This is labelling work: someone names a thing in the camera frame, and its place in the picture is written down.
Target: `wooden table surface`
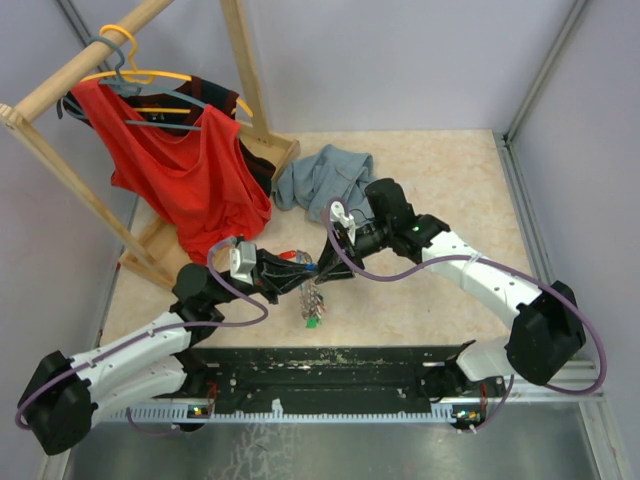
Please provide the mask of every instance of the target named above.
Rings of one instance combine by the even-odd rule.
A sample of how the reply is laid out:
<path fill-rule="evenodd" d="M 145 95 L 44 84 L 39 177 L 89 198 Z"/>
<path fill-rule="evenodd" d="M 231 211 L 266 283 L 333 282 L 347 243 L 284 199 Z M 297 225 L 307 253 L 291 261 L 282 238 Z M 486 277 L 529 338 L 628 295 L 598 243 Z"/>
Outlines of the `wooden table surface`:
<path fill-rule="evenodd" d="M 500 159 L 488 130 L 337 132 L 293 135 L 301 157 L 328 143 L 374 157 L 374 173 L 400 183 L 416 213 L 431 213 L 487 256 L 529 272 L 522 237 Z M 152 212 L 140 202 L 134 233 Z M 301 249 L 317 260 L 326 240 L 320 224 L 295 208 L 279 211 L 254 241 L 272 253 Z M 365 261 L 379 274 L 398 273 L 412 264 L 383 252 Z M 502 323 L 480 302 L 456 285 L 422 271 L 391 284 L 356 276 L 322 285 L 328 313 L 315 329 L 305 328 L 299 293 L 281 297 L 269 306 L 259 325 L 220 328 L 200 346 L 366 346 L 459 344 L 507 333 Z M 121 269 L 102 344 L 152 321 L 175 297 L 168 291 Z M 260 312 L 243 301 L 220 306 L 226 321 L 250 320 Z"/>

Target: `wall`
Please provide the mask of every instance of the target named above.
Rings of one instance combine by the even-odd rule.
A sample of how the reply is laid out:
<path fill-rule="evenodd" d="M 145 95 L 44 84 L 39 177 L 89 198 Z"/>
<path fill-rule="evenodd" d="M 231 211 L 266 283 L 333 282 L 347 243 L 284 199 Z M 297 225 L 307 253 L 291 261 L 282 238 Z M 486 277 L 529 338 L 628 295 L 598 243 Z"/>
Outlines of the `wall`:
<path fill-rule="evenodd" d="M 53 2 L 0 9 L 0 102 L 17 103 L 79 51 Z M 88 127 L 49 110 L 45 138 L 124 219 L 132 195 L 109 185 L 112 163 Z M 120 245 L 17 140 L 0 129 L 0 475 L 35 477 L 42 450 L 13 413 L 40 358 L 95 339 Z"/>
<path fill-rule="evenodd" d="M 89 27 L 136 0 L 74 0 Z M 571 0 L 245 0 L 267 111 L 284 132 L 505 131 Z M 182 0 L 139 33 L 140 66 L 240 91 L 218 1 Z"/>
<path fill-rule="evenodd" d="M 592 2 L 516 142 L 554 272 L 607 347 L 605 387 L 630 451 L 640 442 L 638 45 L 640 3 Z"/>

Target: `gray cloth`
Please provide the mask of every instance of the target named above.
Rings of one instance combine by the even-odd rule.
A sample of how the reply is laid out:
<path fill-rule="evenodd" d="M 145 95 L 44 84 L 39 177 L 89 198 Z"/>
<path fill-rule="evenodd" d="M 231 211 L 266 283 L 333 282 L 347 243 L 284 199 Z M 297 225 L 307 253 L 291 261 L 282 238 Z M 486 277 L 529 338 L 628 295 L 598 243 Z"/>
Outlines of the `gray cloth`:
<path fill-rule="evenodd" d="M 291 210 L 297 204 L 307 209 L 307 218 L 320 222 L 320 212 L 333 197 L 347 201 L 357 223 L 373 213 L 364 196 L 364 188 L 375 180 L 373 157 L 327 145 L 317 154 L 292 162 L 276 183 L 276 205 Z"/>

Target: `wooden frame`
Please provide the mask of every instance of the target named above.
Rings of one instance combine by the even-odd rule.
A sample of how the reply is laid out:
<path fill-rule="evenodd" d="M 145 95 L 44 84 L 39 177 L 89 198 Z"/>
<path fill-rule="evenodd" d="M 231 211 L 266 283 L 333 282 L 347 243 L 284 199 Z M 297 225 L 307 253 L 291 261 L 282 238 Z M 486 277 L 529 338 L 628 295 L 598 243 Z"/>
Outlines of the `wooden frame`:
<path fill-rule="evenodd" d="M 120 20 L 118 25 L 135 34 L 172 2 L 173 0 L 144 0 Z M 295 154 L 298 142 L 269 130 L 242 0 L 220 0 L 220 4 L 236 57 L 242 88 L 254 114 L 252 125 L 242 125 L 240 138 L 255 155 L 273 163 L 278 175 Z M 124 35 L 113 30 L 105 32 L 104 37 L 118 46 L 127 41 Z M 157 217 L 144 228 L 140 237 L 134 237 L 32 125 L 32 122 L 112 52 L 113 50 L 103 43 L 90 44 L 15 107 L 0 104 L 0 117 L 4 127 L 33 152 L 36 158 L 122 241 L 126 251 L 121 257 L 121 263 L 144 278 L 171 288 L 179 269 L 189 262 L 187 254 L 178 245 L 175 227 L 167 225 Z M 215 263 L 219 266 L 224 261 L 217 258 Z"/>

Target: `clothes hanger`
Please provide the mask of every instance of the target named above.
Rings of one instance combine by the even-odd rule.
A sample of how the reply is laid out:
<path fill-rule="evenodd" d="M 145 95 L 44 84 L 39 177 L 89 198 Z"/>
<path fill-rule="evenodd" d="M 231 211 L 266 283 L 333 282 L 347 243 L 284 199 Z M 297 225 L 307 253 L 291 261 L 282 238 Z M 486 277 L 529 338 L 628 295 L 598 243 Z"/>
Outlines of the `clothes hanger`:
<path fill-rule="evenodd" d="M 185 82 L 191 81 L 190 75 L 184 75 L 182 73 L 165 72 L 162 70 L 138 69 L 138 66 L 136 65 L 136 62 L 133 58 L 136 52 L 138 51 L 138 42 L 135 39 L 135 37 L 128 30 L 122 28 L 120 25 L 105 25 L 100 29 L 100 35 L 104 35 L 104 33 L 108 30 L 115 30 L 117 32 L 120 32 L 121 34 L 126 36 L 131 42 L 131 51 L 127 55 L 127 58 L 129 59 L 129 65 L 131 66 L 131 70 L 120 71 L 122 77 L 124 77 L 125 79 L 129 80 L 132 83 L 141 83 L 144 85 L 151 84 L 156 76 L 166 77 L 166 78 L 175 78 L 177 80 L 183 80 Z M 115 71 L 94 73 L 92 75 L 84 77 L 82 81 L 84 82 L 86 80 L 92 80 L 94 78 L 112 77 L 114 75 L 116 75 Z M 139 79 L 134 77 L 133 75 L 148 75 L 148 78 Z M 249 105 L 247 105 L 243 99 L 238 98 L 236 100 L 236 103 L 240 108 L 242 108 L 247 113 L 247 115 L 249 115 L 249 117 L 253 118 L 253 112 L 249 108 Z M 142 112 L 142 113 L 183 113 L 183 114 L 191 113 L 191 110 L 186 108 L 141 107 L 141 108 L 136 108 L 135 110 L 137 112 Z"/>
<path fill-rule="evenodd" d="M 129 82 L 125 80 L 124 77 L 121 75 L 122 72 L 120 70 L 120 67 L 124 64 L 124 54 L 122 53 L 122 50 L 120 50 L 120 48 L 108 38 L 90 37 L 88 40 L 89 40 L 89 43 L 93 43 L 95 41 L 105 43 L 108 46 L 110 46 L 120 56 L 121 61 L 118 62 L 118 64 L 114 67 L 115 68 L 114 73 L 116 78 L 115 79 L 103 78 L 102 80 L 100 80 L 100 83 L 109 85 L 111 88 L 114 89 L 116 93 L 121 94 L 121 92 L 126 92 L 129 95 L 138 95 L 140 94 L 140 91 L 143 88 L 149 88 L 157 92 L 165 93 L 167 95 L 171 95 L 172 97 L 185 100 L 202 109 L 204 109 L 207 106 L 206 103 L 200 100 L 190 97 L 189 95 L 185 95 L 184 93 L 176 92 L 169 88 L 161 87 L 159 85 L 146 85 L 146 84 L 134 83 L 134 82 Z M 126 87 L 133 87 L 136 91 L 131 92 L 127 90 Z M 57 105 L 58 118 L 62 118 L 62 102 L 67 103 L 75 110 L 75 111 L 68 110 L 69 115 L 71 115 L 74 118 L 78 118 L 80 120 L 88 120 L 88 117 L 84 114 L 84 112 L 82 111 L 82 108 L 77 103 L 75 103 L 73 100 L 69 99 L 66 96 L 58 100 L 58 105 Z M 178 130 L 200 130 L 200 127 L 194 127 L 192 125 L 174 124 L 174 123 L 146 122 L 141 120 L 125 120 L 124 122 L 129 125 L 139 125 L 139 126 L 156 127 L 156 128 L 173 128 Z"/>

